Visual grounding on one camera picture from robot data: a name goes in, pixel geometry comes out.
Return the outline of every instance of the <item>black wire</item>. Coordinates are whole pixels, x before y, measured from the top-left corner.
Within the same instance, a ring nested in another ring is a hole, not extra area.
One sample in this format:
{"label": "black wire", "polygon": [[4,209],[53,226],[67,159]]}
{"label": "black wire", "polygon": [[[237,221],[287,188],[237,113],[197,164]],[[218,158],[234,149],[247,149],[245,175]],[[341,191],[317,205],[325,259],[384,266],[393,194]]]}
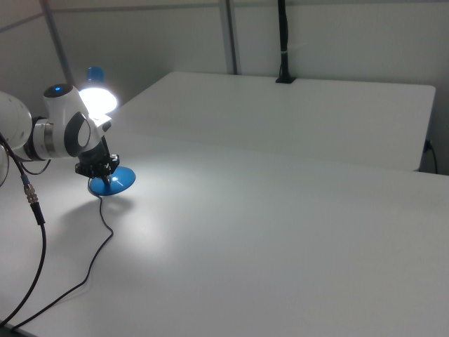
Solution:
{"label": "black wire", "polygon": [[53,307],[57,302],[59,302],[60,300],[62,300],[65,296],[69,295],[71,292],[73,292],[74,290],[78,289],[80,286],[82,286],[83,284],[86,283],[87,279],[89,278],[89,274],[91,273],[91,269],[92,269],[92,265],[95,261],[95,259],[97,258],[97,255],[99,254],[99,252],[102,250],[102,248],[105,246],[105,244],[112,238],[112,236],[114,235],[114,231],[112,230],[112,228],[110,226],[108,226],[106,224],[105,218],[103,217],[103,213],[102,213],[102,205],[103,205],[103,198],[99,197],[97,195],[95,195],[98,199],[100,199],[100,217],[101,220],[103,222],[103,224],[105,225],[105,227],[111,232],[111,234],[107,237],[107,239],[102,243],[102,245],[100,246],[100,248],[97,250],[97,252],[95,253],[95,255],[93,256],[93,259],[91,261],[91,264],[89,265],[89,269],[87,271],[87,275],[84,278],[84,280],[74,286],[73,288],[71,288],[70,290],[66,291],[65,293],[63,293],[61,296],[59,296],[58,298],[56,298],[52,303],[50,303],[49,305],[47,305],[44,309],[42,309],[41,311],[37,312],[36,314],[32,315],[30,318],[26,319],[25,321],[23,321],[22,323],[17,324],[16,326],[14,326],[11,331],[14,331],[18,328],[20,328],[21,326],[25,325],[26,323],[32,321],[33,319],[35,319],[36,317],[38,317],[40,314],[42,314],[43,312],[47,311],[48,309],[50,309],[51,307]]}
{"label": "black wire", "polygon": [[13,158],[13,161],[14,161],[15,165],[17,166],[17,168],[19,169],[20,174],[22,176],[25,175],[25,171],[23,171],[23,168],[20,165],[19,159],[17,159],[13,150],[9,146],[8,142],[6,142],[6,139],[3,137],[1,132],[0,132],[0,144],[2,144],[6,148],[7,153],[10,155],[11,158]]}
{"label": "black wire", "polygon": [[28,171],[23,163],[20,163],[20,165],[21,165],[22,169],[24,169],[24,171],[27,172],[28,174],[31,174],[32,176],[38,176],[39,174],[42,174],[43,172],[45,172],[45,170],[48,168],[48,165],[50,165],[50,163],[51,163],[51,159],[49,159],[47,161],[47,164],[43,167],[43,169],[41,169],[41,171],[37,172],[37,173]]}
{"label": "black wire", "polygon": [[432,151],[432,154],[434,156],[435,174],[438,174],[438,164],[436,163],[436,154],[435,154],[435,150],[434,150],[434,147],[432,146],[432,144],[429,144],[429,150]]}
{"label": "black wire", "polygon": [[41,260],[39,262],[39,267],[37,268],[36,276],[34,276],[33,283],[31,284],[30,288],[28,289],[28,292],[26,293],[25,297],[22,299],[22,302],[14,309],[14,311],[5,318],[2,323],[0,323],[0,329],[6,325],[6,323],[9,322],[11,318],[15,316],[15,314],[18,313],[18,311],[22,308],[22,306],[25,304],[25,302],[28,300],[29,296],[31,295],[31,292],[33,292],[34,287],[36,286],[37,280],[39,279],[39,276],[41,275],[43,261],[45,260],[45,253],[47,249],[47,236],[45,233],[45,227],[43,225],[40,225],[41,231],[42,231],[42,254],[41,254]]}

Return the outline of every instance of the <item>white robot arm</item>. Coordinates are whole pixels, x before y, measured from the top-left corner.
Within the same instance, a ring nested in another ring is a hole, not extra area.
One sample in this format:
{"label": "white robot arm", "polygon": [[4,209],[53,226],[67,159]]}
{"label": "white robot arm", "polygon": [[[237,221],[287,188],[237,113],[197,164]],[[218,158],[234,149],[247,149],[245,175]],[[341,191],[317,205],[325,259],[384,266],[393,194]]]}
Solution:
{"label": "white robot arm", "polygon": [[[112,120],[104,114],[90,114],[70,84],[51,86],[43,98],[49,117],[32,119],[22,102],[0,92],[0,132],[15,155],[21,161],[78,157],[77,173],[108,184],[119,165],[119,156],[109,154],[104,137]],[[7,174],[7,161],[0,148],[0,185]]]}

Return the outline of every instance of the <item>tabletop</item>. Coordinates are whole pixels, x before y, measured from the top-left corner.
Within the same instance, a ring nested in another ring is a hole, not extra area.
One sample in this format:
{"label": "tabletop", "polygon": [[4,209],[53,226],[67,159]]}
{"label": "tabletop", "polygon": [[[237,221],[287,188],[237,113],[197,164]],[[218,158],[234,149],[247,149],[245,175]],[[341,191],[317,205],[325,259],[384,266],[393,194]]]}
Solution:
{"label": "tabletop", "polygon": [[173,72],[120,109],[128,131],[414,171],[435,88]]}
{"label": "tabletop", "polygon": [[[88,284],[36,336],[447,336],[446,177],[111,130],[137,180]],[[48,252],[21,322],[80,282],[108,231],[74,162],[33,178]],[[2,187],[0,317],[41,249],[18,174]]]}

